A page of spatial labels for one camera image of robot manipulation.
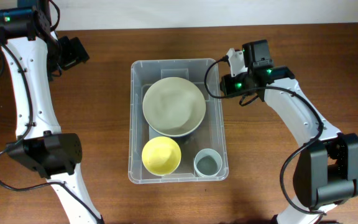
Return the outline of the yellow small bowl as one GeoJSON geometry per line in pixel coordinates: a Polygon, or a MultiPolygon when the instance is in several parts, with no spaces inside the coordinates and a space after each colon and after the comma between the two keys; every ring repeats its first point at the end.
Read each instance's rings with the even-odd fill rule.
{"type": "Polygon", "coordinates": [[[153,175],[173,173],[181,162],[181,149],[169,137],[159,136],[149,140],[142,149],[142,163],[153,175]]]}

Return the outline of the grey plastic cup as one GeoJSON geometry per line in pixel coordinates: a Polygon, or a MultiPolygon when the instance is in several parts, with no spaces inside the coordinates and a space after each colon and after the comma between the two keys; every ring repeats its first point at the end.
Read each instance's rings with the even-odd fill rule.
{"type": "Polygon", "coordinates": [[[206,148],[197,153],[193,164],[200,177],[215,177],[222,168],[223,160],[217,151],[206,148]]]}

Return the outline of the clear plastic storage bin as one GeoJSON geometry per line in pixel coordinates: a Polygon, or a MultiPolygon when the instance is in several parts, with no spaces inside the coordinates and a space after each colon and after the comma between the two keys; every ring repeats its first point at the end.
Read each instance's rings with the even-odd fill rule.
{"type": "Polygon", "coordinates": [[[219,70],[211,58],[138,60],[131,65],[131,112],[129,134],[128,178],[134,184],[162,184],[170,182],[205,182],[224,180],[229,174],[223,107],[220,94],[219,70]],[[200,126],[191,134],[175,138],[181,152],[178,168],[169,175],[150,173],[142,163],[144,145],[159,133],[146,122],[142,101],[147,90],[157,81],[168,78],[184,78],[195,84],[206,101],[206,115],[200,126]],[[222,158],[214,177],[202,177],[196,173],[194,160],[203,149],[213,149],[222,158]]]}

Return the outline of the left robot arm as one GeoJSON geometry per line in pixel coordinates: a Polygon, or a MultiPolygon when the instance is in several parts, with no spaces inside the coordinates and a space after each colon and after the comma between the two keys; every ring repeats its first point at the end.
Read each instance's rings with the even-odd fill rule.
{"type": "Polygon", "coordinates": [[[11,74],[17,112],[16,140],[4,153],[44,179],[71,223],[102,223],[81,174],[82,146],[62,133],[49,83],[89,59],[76,37],[58,37],[52,1],[19,1],[0,9],[0,49],[11,74]]]}

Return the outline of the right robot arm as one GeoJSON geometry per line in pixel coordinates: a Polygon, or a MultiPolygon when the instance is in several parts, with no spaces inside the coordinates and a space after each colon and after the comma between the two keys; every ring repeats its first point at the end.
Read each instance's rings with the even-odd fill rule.
{"type": "Polygon", "coordinates": [[[280,170],[284,188],[285,170],[298,158],[292,180],[295,196],[285,197],[289,205],[272,223],[319,223],[328,211],[358,196],[358,136],[328,122],[288,67],[225,75],[220,89],[226,98],[255,95],[266,102],[299,145],[280,170]]]}

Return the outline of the blue large bowl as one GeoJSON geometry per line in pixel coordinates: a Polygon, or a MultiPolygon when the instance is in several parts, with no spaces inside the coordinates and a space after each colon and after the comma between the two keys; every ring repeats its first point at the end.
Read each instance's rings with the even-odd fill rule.
{"type": "Polygon", "coordinates": [[[196,130],[197,128],[193,128],[193,129],[173,128],[173,129],[164,130],[163,134],[171,138],[181,138],[192,134],[196,130]]]}

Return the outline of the beige large bowl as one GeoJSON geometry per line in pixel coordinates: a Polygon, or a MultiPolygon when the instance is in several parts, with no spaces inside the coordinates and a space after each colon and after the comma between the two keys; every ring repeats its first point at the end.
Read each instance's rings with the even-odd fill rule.
{"type": "Polygon", "coordinates": [[[146,91],[142,111],[149,126],[163,134],[166,129],[197,128],[204,120],[206,102],[201,90],[184,78],[163,78],[146,91]]]}

